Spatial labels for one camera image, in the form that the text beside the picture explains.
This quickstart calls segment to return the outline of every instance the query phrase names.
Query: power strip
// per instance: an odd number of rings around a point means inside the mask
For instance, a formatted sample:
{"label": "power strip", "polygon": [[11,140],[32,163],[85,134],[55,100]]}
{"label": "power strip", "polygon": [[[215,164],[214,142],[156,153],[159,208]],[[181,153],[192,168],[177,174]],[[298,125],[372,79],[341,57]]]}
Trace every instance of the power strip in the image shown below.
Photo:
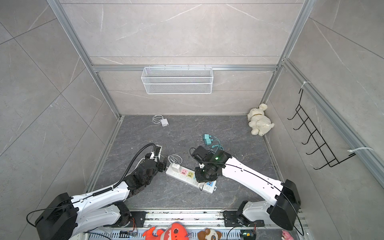
{"label": "power strip", "polygon": [[173,163],[168,167],[166,174],[210,194],[216,190],[216,181],[198,183],[196,181],[195,171],[182,167],[176,163]]}

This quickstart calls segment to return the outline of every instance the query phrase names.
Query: white wire mesh basket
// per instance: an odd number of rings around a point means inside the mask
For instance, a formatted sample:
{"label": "white wire mesh basket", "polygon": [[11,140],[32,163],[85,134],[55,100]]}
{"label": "white wire mesh basket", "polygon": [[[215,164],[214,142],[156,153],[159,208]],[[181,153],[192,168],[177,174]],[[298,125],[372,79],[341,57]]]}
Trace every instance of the white wire mesh basket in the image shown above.
{"label": "white wire mesh basket", "polygon": [[141,79],[148,94],[212,93],[210,67],[146,67]]}

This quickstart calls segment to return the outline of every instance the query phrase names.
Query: white teddy bear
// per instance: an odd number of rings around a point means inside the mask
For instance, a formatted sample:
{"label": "white teddy bear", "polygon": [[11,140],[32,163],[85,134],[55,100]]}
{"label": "white teddy bear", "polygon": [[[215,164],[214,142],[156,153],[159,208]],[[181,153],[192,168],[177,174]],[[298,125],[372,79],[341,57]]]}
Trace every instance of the white teddy bear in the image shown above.
{"label": "white teddy bear", "polygon": [[263,136],[275,126],[275,124],[271,123],[271,120],[264,115],[264,111],[267,108],[268,106],[262,103],[259,108],[252,108],[248,113],[248,125],[252,128],[252,135],[259,134],[259,136]]}

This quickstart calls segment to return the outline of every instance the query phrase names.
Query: gray marble floor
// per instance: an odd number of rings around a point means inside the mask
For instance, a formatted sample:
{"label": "gray marble floor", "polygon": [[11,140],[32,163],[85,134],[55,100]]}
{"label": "gray marble floor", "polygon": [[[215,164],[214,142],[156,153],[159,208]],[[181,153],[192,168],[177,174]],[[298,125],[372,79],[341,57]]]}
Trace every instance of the gray marble floor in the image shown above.
{"label": "gray marble floor", "polygon": [[[96,188],[118,181],[134,154],[145,144],[163,146],[162,155],[178,154],[182,166],[193,169],[197,162],[191,147],[202,145],[201,135],[217,136],[224,150],[240,162],[272,178],[277,178],[264,140],[250,133],[246,116],[164,116],[169,126],[153,124],[152,116],[125,116]],[[142,158],[140,155],[133,166]],[[150,208],[238,208],[242,201],[263,200],[256,193],[226,177],[219,177],[217,190],[208,194],[159,172],[151,184],[126,200],[131,209]]]}

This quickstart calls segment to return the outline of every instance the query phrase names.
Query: red shark plush toy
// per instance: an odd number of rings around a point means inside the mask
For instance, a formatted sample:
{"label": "red shark plush toy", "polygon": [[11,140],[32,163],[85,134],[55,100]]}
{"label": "red shark plush toy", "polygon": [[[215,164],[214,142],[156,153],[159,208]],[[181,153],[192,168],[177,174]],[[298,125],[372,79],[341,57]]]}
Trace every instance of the red shark plush toy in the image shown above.
{"label": "red shark plush toy", "polygon": [[155,227],[143,233],[145,240],[189,240],[187,230],[179,223],[173,223],[165,231],[157,230],[157,237],[153,235],[153,230],[155,230]]}

